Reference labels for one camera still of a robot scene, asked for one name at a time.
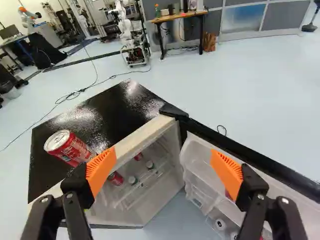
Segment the black countertop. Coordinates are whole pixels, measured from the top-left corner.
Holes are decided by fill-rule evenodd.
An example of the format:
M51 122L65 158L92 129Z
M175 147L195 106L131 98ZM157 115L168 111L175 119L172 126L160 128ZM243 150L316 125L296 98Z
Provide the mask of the black countertop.
M165 101L135 81L124 81L32 130L28 202L66 177L73 167L44 150L55 132L68 129L97 153L159 114Z

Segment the computer monitor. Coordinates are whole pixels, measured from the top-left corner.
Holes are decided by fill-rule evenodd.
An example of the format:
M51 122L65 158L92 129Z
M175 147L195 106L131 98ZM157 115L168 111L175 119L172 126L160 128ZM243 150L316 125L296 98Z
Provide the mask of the computer monitor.
M0 30L0 37L2 39L7 39L17 34L19 34L19 30L14 24Z

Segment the orange robot part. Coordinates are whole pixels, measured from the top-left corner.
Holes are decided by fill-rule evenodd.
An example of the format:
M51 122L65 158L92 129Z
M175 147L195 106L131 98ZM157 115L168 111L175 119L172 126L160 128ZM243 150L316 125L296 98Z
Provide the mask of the orange robot part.
M111 147L86 164L85 179L90 185L94 198L100 192L116 162L116 150L115 147Z
M19 11L25 13L27 10L23 6L21 6L19 7Z
M210 165L224 184L231 199L235 202L244 180L241 165L215 149L211 149Z

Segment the table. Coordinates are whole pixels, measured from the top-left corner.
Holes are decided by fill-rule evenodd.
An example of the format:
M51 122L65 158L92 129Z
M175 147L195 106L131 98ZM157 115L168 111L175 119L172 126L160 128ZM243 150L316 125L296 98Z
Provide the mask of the table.
M30 60L34 63L34 59L32 57L32 55L24 48L24 46L20 43L20 41L24 40L28 38L28 35L21 35L21 36L17 36L15 38L12 38L12 39L9 39L7 41L5 41L3 44L0 45L0 48L8 53L6 50L5 50L5 47L9 44L12 44L12 43L17 43L19 45L19 47L22 49L22 51L28 56L28 58L30 58Z
M160 18L154 18L150 21L150 23L153 23L157 27L158 36L159 36L159 43L161 48L161 57L160 59L164 59L165 57L165 50L164 45L162 42L162 35L161 35L161 24L172 21L175 19L184 19L184 18L191 18L191 17L198 17L200 20L200 43L199 43L199 54L202 55L203 48L202 48L202 42L203 42L203 34L204 34L204 15L207 14L208 11L189 11L187 13L181 12L179 14L173 14L168 16L162 16Z

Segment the coca-cola can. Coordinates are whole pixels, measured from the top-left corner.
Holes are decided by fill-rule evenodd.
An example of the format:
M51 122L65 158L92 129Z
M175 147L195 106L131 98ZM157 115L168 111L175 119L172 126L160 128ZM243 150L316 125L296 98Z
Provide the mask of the coca-cola can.
M120 186L124 183L124 177L121 176L117 171L111 173L107 179L115 186Z
M134 160L139 162L143 158L144 158L144 156L143 156L142 152L139 152L138 155L134 157Z
M57 131L46 140L43 148L48 154L56 156L73 167L79 163L89 162L97 155L69 130Z

